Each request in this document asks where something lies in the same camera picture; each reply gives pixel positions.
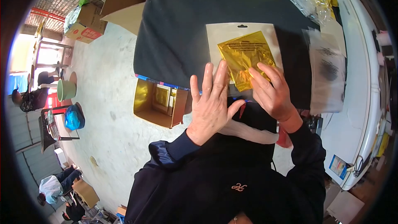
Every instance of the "dark blue sleeve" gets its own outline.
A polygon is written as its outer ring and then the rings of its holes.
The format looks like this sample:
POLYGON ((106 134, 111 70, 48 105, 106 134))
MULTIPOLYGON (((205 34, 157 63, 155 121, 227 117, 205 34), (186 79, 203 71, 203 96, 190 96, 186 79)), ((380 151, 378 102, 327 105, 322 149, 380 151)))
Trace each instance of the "dark blue sleeve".
POLYGON ((200 147, 194 144, 187 136, 185 130, 175 141, 157 141, 149 144, 151 160, 142 169, 160 167, 161 169, 173 169, 180 165, 182 158, 200 147))
POLYGON ((324 161, 326 151, 317 134, 311 133, 303 123, 289 137, 293 143, 292 161, 294 167, 287 173, 287 178, 296 185, 310 203, 316 221, 322 222, 323 202, 325 201, 324 161))
POLYGON ((187 136, 186 130, 175 141, 149 144, 151 159, 134 175, 124 223, 133 223, 157 190, 160 182, 184 163, 184 157, 200 147, 187 136))

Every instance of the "sleeve cuff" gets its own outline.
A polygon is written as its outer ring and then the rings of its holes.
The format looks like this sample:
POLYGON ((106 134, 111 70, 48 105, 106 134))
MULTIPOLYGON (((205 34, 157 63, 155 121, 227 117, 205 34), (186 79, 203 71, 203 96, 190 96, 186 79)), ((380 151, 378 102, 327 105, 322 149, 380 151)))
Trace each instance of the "sleeve cuff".
POLYGON ((185 155, 195 152, 200 147, 187 136, 187 130, 167 146, 167 151, 174 160, 180 160, 185 155))
POLYGON ((309 142, 309 140, 311 140, 312 132, 303 122, 297 131, 288 133, 288 135, 293 143, 293 146, 304 146, 307 142, 309 142))

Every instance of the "white box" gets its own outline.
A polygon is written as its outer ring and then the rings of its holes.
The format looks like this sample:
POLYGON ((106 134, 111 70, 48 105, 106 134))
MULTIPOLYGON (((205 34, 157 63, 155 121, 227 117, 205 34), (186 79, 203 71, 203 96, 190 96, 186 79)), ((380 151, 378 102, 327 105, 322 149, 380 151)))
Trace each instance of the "white box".
POLYGON ((55 154, 58 157, 59 163, 61 165, 62 168, 67 168, 68 167, 68 162, 67 159, 65 157, 64 151, 61 148, 55 149, 54 150, 55 154))

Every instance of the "right hand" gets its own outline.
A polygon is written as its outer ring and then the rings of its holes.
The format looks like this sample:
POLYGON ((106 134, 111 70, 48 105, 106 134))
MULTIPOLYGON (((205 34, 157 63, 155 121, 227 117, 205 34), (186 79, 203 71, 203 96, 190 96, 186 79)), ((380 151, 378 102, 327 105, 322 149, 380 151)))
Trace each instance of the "right hand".
POLYGON ((253 77, 253 98, 271 117, 279 121, 288 133, 295 132, 300 128, 302 120, 290 101, 289 87, 282 72, 261 62, 257 63, 257 66, 271 79, 272 85, 254 68, 249 68, 253 77))
POLYGON ((192 122, 187 128, 187 136, 198 146, 203 145, 216 132, 221 130, 232 116, 245 103, 237 100, 227 107, 229 77, 227 64, 220 61, 214 83, 213 64, 206 64, 202 83, 202 95, 199 95, 197 77, 191 76, 192 122))

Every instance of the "wrist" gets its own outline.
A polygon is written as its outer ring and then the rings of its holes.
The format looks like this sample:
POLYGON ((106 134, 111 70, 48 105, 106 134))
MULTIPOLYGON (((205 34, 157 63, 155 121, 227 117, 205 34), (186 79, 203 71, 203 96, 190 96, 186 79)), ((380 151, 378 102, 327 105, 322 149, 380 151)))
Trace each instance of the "wrist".
POLYGON ((203 131, 197 130, 192 124, 188 126, 186 131, 187 136, 197 146, 202 146, 208 140, 208 138, 203 135, 204 133, 203 131))
POLYGON ((285 121, 280 121, 279 123, 287 133, 294 133, 301 127, 302 119, 297 110, 293 107, 290 116, 285 121))

